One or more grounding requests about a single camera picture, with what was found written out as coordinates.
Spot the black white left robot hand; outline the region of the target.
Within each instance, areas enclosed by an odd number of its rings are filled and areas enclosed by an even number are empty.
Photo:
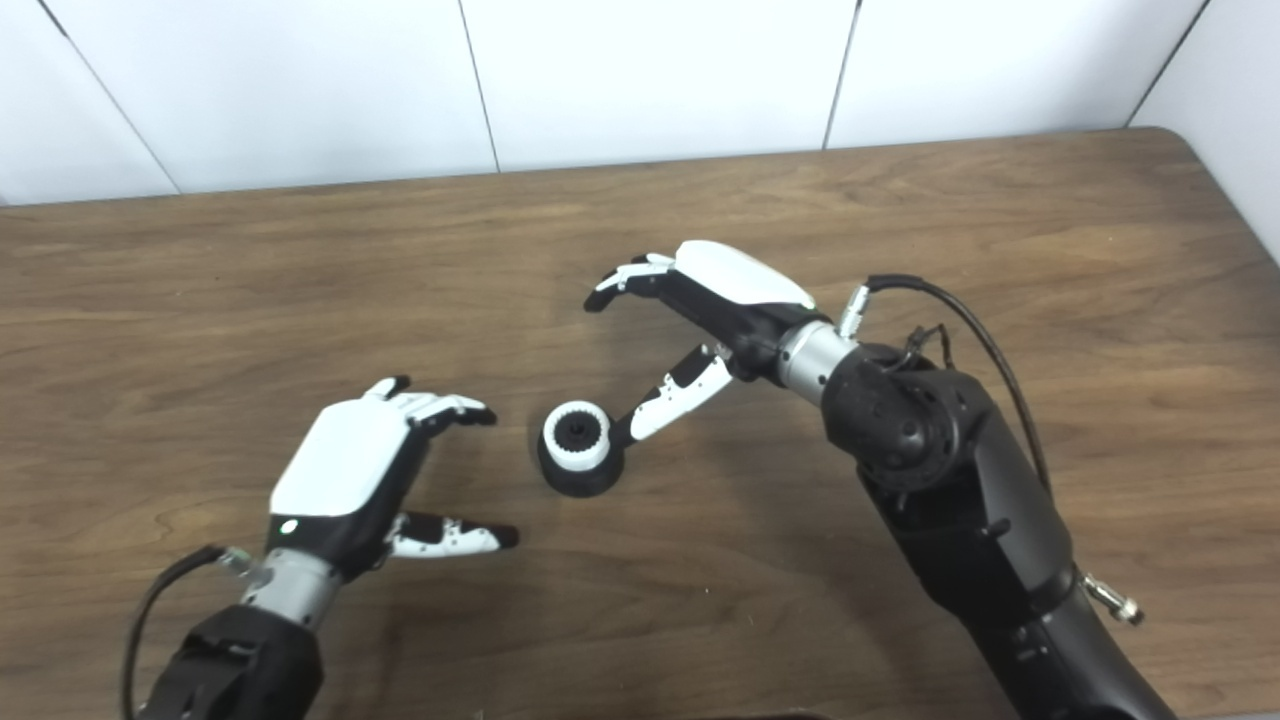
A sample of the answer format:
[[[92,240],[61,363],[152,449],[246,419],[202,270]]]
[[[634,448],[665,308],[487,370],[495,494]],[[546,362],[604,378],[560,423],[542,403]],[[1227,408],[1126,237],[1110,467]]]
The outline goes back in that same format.
[[[393,375],[320,411],[269,500],[266,551],[319,559],[344,583],[388,559],[449,559],[512,550],[518,529],[404,509],[430,443],[497,415],[462,395],[410,391]]]

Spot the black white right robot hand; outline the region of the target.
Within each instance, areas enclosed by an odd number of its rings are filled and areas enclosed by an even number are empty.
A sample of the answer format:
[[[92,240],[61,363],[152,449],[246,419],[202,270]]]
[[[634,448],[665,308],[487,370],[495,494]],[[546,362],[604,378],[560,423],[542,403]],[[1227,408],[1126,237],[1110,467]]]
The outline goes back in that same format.
[[[727,243],[687,240],[675,255],[636,256],[605,274],[584,302],[600,313],[622,295],[655,299],[707,332],[699,345],[611,428],[626,448],[694,411],[735,380],[782,383],[790,342],[831,319],[796,282]]]

